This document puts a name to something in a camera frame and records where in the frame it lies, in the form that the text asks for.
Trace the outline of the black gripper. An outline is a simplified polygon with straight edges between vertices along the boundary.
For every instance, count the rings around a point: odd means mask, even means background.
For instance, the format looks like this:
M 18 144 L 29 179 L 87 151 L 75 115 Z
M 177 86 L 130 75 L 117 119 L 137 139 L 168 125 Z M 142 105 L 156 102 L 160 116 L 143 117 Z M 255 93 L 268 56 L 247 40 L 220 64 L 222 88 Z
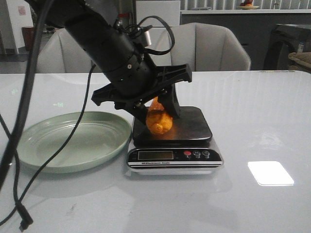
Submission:
M 174 119 L 180 118 L 175 83 L 191 82 L 192 73 L 188 64 L 156 66 L 149 55 L 140 59 L 135 54 L 93 58 L 93 62 L 110 83 L 92 95 L 96 105 L 112 101 L 116 109 L 124 109 L 146 125 L 147 101 L 158 96 L 166 112 Z

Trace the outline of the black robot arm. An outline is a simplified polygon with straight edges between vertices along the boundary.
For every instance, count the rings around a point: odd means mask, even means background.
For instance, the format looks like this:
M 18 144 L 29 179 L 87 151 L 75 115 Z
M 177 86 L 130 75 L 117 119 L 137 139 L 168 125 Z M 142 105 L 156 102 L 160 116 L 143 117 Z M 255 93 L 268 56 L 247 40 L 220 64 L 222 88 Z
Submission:
M 93 92 L 96 105 L 112 101 L 116 109 L 144 123 L 145 103 L 158 98 L 169 115 L 180 117 L 175 83 L 192 81 L 189 65 L 155 65 L 149 49 L 120 27 L 109 25 L 84 0 L 32 0 L 30 5 L 45 22 L 66 29 L 109 79 L 108 85 Z

